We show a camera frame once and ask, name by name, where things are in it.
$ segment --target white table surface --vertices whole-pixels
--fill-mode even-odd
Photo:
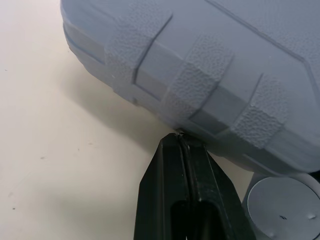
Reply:
[[[86,72],[59,5],[0,3],[0,239],[131,240],[139,182],[172,130]],[[242,199],[252,173],[216,160]]]

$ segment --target textured grip panel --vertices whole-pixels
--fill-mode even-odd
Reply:
[[[189,118],[217,87],[232,58],[232,51],[214,36],[200,36],[162,99],[162,109]]]
[[[288,117],[286,92],[278,79],[263,75],[248,107],[231,126],[238,137],[262,149]]]
[[[105,46],[106,70],[115,92],[123,91],[135,78],[149,46],[172,16],[154,0],[135,0],[127,16],[118,20],[111,41]]]

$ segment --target gray plastic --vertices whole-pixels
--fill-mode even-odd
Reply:
[[[320,170],[320,1],[62,0],[70,49],[132,103],[268,175]]]
[[[319,182],[306,173],[255,173],[242,206],[257,240],[320,240],[319,196]]]

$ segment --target gray plastic case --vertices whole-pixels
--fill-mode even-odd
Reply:
[[[320,1],[62,0],[92,75],[216,155],[320,170]]]

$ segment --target clamp jaw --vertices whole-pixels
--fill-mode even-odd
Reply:
[[[139,187],[134,240],[255,240],[234,185],[204,145],[164,137]]]

